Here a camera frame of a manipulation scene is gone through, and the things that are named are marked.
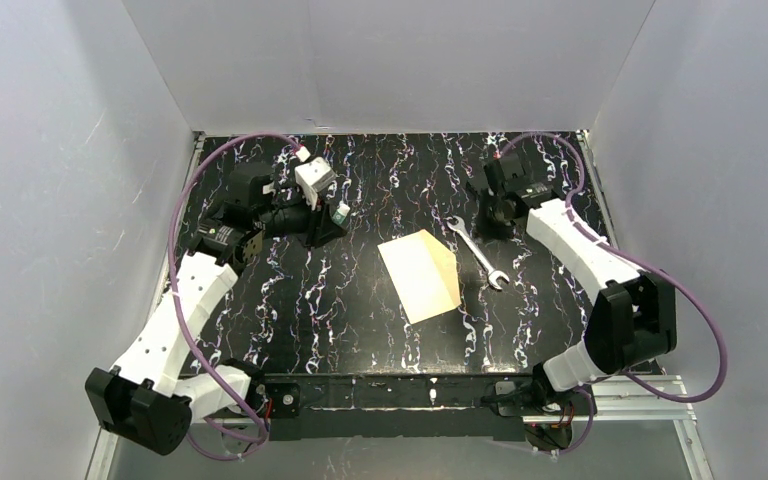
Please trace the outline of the cream envelope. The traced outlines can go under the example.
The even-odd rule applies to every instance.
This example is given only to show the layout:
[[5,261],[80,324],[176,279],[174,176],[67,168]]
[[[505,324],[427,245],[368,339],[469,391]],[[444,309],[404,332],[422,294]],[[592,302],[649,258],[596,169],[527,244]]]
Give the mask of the cream envelope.
[[429,231],[381,243],[378,251],[411,325],[461,305],[456,256]]

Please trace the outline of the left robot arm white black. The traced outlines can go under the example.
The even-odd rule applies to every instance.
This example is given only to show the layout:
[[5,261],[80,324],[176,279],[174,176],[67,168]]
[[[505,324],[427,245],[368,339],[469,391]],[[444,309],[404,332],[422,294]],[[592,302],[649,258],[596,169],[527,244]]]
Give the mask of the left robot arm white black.
[[107,369],[95,368],[85,391],[100,426],[160,455],[182,443],[191,424],[249,398],[263,382],[251,363],[226,361],[183,379],[196,337],[267,239],[295,236],[318,248],[347,232],[347,204],[327,203],[336,174],[322,157],[304,160],[287,181],[272,167],[236,167],[173,273],[168,291],[129,348]]

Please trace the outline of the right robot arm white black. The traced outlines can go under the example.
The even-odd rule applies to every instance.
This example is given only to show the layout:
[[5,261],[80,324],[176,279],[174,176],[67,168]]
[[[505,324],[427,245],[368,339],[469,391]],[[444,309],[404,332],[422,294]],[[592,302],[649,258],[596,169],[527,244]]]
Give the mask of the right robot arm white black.
[[517,155],[487,162],[476,188],[488,223],[523,227],[572,274],[592,304],[582,340],[534,367],[536,396],[553,398],[676,348],[674,288],[609,252],[607,241],[551,187],[529,180]]

